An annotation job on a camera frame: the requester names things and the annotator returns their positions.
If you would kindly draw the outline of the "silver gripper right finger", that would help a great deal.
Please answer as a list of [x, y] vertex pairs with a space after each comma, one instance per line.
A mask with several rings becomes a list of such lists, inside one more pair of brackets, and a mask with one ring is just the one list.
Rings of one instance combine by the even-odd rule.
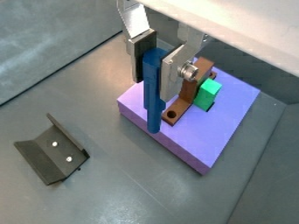
[[180, 44], [161, 60], [160, 98], [164, 102], [168, 102], [178, 93], [182, 80], [189, 81], [192, 79], [185, 66], [206, 44], [206, 41], [204, 41], [205, 34], [184, 23], [178, 23], [177, 38]]

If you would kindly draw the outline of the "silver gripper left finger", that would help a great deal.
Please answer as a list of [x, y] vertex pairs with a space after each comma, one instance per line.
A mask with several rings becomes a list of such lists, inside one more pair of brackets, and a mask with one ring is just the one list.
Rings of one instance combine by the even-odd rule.
[[125, 49], [130, 56], [132, 78], [142, 78], [142, 55], [156, 47], [156, 31], [149, 27], [145, 7], [136, 0], [116, 0], [118, 15], [124, 24]]

